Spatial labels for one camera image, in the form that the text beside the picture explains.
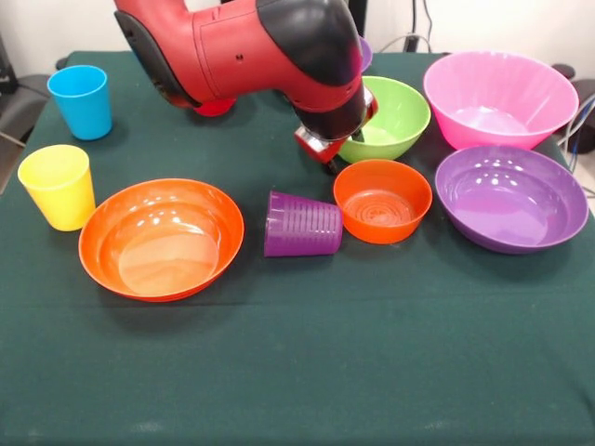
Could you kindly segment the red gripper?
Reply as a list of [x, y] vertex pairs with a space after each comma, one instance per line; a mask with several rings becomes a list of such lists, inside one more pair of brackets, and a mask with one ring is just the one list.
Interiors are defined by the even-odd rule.
[[337, 110], [301, 118], [301, 125], [294, 132], [294, 139], [310, 157], [325, 164], [328, 175], [336, 176], [340, 167], [333, 158], [349, 138], [365, 143], [362, 129], [377, 111], [378, 103], [373, 93], [367, 87], [360, 87]]

